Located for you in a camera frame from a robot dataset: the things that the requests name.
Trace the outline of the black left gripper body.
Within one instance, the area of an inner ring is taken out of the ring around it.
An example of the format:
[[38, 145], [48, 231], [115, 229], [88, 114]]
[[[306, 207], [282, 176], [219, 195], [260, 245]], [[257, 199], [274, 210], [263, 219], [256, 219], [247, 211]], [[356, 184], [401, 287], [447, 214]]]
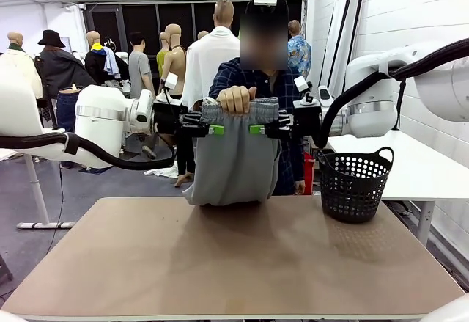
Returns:
[[152, 110], [155, 131], [161, 134], [174, 135], [177, 130], [179, 116], [183, 113], [183, 107], [181, 105], [154, 102]]

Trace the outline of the grey shorts garment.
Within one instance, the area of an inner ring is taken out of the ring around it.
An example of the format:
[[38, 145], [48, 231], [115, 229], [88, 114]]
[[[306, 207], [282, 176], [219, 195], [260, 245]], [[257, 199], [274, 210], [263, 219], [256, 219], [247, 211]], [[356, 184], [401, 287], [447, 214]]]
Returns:
[[197, 140], [194, 181], [182, 193], [190, 205], [225, 206], [264, 202], [273, 194], [281, 154], [279, 139], [251, 133], [251, 126], [278, 119], [278, 99], [251, 101], [249, 113], [228, 114], [213, 98], [202, 103], [202, 122], [221, 126], [221, 135]]

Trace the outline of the person's left forearm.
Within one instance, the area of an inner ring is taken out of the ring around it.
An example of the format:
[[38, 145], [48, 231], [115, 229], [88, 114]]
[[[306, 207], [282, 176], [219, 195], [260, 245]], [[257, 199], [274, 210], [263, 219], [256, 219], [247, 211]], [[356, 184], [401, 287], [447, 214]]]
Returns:
[[304, 155], [303, 142], [301, 139], [293, 141], [290, 147], [290, 155], [292, 160], [292, 170], [295, 182], [304, 180]]

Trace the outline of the person's right forearm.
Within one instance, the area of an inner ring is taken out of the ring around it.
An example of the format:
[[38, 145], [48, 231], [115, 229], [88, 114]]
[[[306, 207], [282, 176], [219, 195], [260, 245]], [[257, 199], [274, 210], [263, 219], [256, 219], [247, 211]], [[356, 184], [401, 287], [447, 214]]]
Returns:
[[209, 96], [216, 99], [222, 90], [228, 89], [244, 82], [244, 73], [240, 65], [240, 57], [223, 62], [215, 74], [210, 87]]

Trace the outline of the bare mannequin in black pants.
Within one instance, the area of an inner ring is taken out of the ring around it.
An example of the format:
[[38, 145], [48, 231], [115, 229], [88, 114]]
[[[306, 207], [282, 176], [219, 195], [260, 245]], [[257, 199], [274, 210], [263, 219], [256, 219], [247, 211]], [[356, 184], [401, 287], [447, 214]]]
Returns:
[[[165, 28], [165, 33], [169, 36], [171, 50], [164, 57], [162, 79], [166, 80], [170, 73], [177, 76], [177, 83], [175, 88], [170, 92], [170, 96], [181, 99], [186, 72], [186, 50], [180, 44], [182, 30], [178, 24], [170, 23]], [[192, 138], [177, 136], [176, 140], [178, 178], [174, 185], [180, 187], [183, 183], [193, 181], [195, 161]]]

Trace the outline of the person in grey t-shirt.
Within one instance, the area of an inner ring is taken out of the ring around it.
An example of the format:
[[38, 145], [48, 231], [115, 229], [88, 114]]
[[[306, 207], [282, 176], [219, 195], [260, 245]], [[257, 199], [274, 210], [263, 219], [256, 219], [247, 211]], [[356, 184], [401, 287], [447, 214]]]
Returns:
[[128, 58], [130, 76], [130, 97], [140, 98], [142, 90], [148, 90], [155, 97], [152, 71], [148, 56], [144, 53], [145, 39], [141, 32], [130, 33], [130, 44], [133, 47]]

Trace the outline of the mannequin in yellow-green top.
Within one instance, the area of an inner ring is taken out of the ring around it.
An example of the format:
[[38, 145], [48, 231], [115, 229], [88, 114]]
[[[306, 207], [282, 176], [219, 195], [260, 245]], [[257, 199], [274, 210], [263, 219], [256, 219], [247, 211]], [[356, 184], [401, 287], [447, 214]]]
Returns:
[[163, 65], [165, 55], [170, 52], [170, 35], [167, 32], [160, 33], [160, 50], [156, 55], [156, 61], [158, 66], [158, 76], [161, 78], [163, 75]]

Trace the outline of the figure in white shirt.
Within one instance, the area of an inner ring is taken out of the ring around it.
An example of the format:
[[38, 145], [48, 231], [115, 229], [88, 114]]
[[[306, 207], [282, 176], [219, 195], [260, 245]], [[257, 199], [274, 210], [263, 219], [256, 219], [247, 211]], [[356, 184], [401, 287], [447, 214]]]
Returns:
[[188, 47], [181, 101], [190, 110], [209, 95], [219, 65], [240, 55], [240, 39], [231, 30], [234, 13], [230, 0], [217, 0], [214, 29]]

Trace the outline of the light blue hanging shirt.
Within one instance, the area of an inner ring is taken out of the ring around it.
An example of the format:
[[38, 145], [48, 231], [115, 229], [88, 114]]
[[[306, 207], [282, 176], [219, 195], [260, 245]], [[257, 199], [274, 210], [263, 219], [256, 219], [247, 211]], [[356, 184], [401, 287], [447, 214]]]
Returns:
[[112, 76], [114, 79], [120, 79], [120, 71], [114, 52], [110, 48], [107, 48], [105, 46], [103, 46], [103, 50], [106, 53], [106, 59], [103, 70], [107, 73], [108, 76]]

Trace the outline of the black perforated laundry basket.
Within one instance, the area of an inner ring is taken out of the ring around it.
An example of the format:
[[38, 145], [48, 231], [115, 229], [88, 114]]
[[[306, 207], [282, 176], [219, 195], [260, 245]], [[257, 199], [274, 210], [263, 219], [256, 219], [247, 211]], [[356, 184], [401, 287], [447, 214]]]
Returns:
[[382, 153], [324, 153], [319, 151], [322, 209], [332, 219], [360, 224], [372, 220], [377, 212], [394, 160]]

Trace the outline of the mannequin with yellow scarf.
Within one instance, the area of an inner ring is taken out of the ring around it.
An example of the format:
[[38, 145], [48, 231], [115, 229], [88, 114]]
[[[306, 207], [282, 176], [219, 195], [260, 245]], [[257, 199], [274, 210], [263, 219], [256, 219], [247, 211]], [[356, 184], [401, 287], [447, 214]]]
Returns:
[[89, 52], [85, 56], [85, 68], [89, 75], [95, 80], [97, 85], [103, 85], [106, 81], [121, 81], [128, 80], [130, 78], [128, 71], [128, 64], [119, 58], [115, 53], [116, 61], [120, 71], [120, 79], [114, 79], [112, 76], [108, 76], [103, 70], [106, 53], [103, 50], [103, 46], [100, 42], [100, 34], [96, 31], [90, 31], [86, 33], [86, 38], [89, 44]]

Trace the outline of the blue jeans on stand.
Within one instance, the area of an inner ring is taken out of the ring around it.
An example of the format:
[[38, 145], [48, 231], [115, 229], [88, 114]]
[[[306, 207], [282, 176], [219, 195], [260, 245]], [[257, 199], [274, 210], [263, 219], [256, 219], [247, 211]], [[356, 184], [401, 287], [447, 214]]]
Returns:
[[56, 99], [56, 121], [57, 127], [63, 128], [65, 132], [73, 133], [75, 131], [75, 105], [81, 89], [62, 89], [59, 90]]

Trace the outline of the mannequin in dark coat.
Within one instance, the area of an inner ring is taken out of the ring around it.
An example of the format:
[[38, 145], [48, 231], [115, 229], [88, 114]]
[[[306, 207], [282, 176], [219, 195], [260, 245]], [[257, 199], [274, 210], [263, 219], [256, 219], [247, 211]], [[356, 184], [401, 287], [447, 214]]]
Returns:
[[84, 65], [64, 48], [43, 46], [40, 52], [43, 62], [41, 78], [51, 98], [56, 99], [59, 90], [75, 84], [77, 87], [88, 87], [96, 84]]

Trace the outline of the black bucket hat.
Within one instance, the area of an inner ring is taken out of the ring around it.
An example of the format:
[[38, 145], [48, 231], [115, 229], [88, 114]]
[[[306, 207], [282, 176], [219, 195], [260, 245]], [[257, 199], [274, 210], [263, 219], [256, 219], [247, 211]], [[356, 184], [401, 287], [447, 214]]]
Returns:
[[65, 44], [61, 41], [59, 33], [50, 29], [43, 31], [42, 38], [37, 44], [41, 46], [52, 46], [57, 48], [65, 47]]

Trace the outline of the black stand foot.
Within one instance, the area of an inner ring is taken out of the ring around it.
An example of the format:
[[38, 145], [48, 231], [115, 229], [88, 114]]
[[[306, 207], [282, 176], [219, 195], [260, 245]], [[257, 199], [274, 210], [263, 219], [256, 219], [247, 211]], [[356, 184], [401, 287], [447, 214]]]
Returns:
[[13, 274], [6, 264], [4, 258], [0, 255], [0, 282], [5, 280], [12, 281]]

